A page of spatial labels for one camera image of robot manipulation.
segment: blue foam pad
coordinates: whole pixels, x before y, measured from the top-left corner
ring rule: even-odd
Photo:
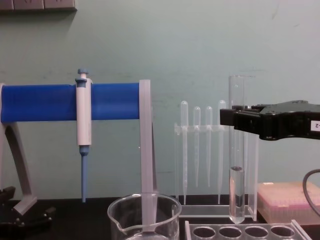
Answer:
[[[1,122],[75,121],[75,85],[2,87]],[[139,84],[93,84],[92,120],[139,119]]]

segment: glass beaker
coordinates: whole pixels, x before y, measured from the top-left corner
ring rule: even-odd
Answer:
[[[157,193],[139,193],[114,201],[107,214],[111,240],[179,240],[181,205]]]

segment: pipette stand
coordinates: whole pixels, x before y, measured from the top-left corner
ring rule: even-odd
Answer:
[[[150,80],[140,80],[139,83],[92,84],[90,91],[92,120],[140,120],[141,191],[157,192]],[[0,155],[6,137],[23,194],[22,200],[14,209],[23,215],[35,204],[37,197],[32,190],[17,122],[76,121],[76,86],[2,84],[0,97]],[[149,207],[155,210],[154,204],[155,202]],[[146,215],[153,216],[149,210]]]
[[[3,85],[4,84],[0,85],[0,99],[2,99],[1,92]],[[14,206],[13,209],[15,209],[19,214],[24,215],[37,202],[37,197],[35,196],[32,189],[26,156],[21,141],[18,124],[16,122],[8,124],[1,123],[0,126],[0,175],[3,164],[3,148],[5,138],[7,139],[9,147],[11,149],[22,191],[22,199],[17,205]]]

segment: pipette rack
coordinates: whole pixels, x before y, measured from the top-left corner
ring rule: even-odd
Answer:
[[[229,174],[223,169],[229,169],[223,167],[223,165],[229,165],[228,153],[228,132],[229,127],[220,125],[220,109],[226,108],[226,102],[221,100],[218,103],[218,111],[216,117],[217,122],[213,124],[212,117],[208,117],[212,114],[212,108],[206,107],[205,111],[205,124],[201,125],[201,117],[196,116],[200,114],[200,108],[195,107],[193,111],[193,122],[189,124],[189,110],[188,103],[186,101],[181,102],[181,124],[174,124],[174,161],[175,161],[175,197],[178,200],[181,195],[217,195],[222,193],[222,179],[223,174]],[[208,139],[215,144],[217,150],[211,150],[214,148],[214,144],[208,144]],[[248,195],[248,205],[245,206],[245,217],[257,220],[257,185],[258,185],[258,156],[259,156],[259,136],[257,137],[251,133],[244,134],[244,160],[245,160],[245,193]],[[210,151],[209,168],[218,168],[217,175],[213,175],[214,171],[208,169],[208,161],[206,160],[208,155],[208,147]],[[206,165],[207,172],[201,172]],[[198,182],[199,176],[206,175],[208,182],[204,184],[202,181]],[[187,187],[184,192],[184,183],[187,179]],[[228,218],[229,217],[229,205],[220,205],[220,201],[214,202],[212,198],[212,204],[207,205],[191,205],[188,203],[188,198],[184,198],[181,201],[182,212],[181,218]]]
[[[295,221],[275,224],[189,224],[186,240],[312,240]]]

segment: white outlet plate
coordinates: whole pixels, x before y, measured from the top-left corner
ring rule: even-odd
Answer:
[[[13,0],[14,10],[42,10],[44,0]]]
[[[0,11],[8,11],[14,9],[13,0],[0,0]]]
[[[76,9],[75,0],[44,0],[45,9]]]

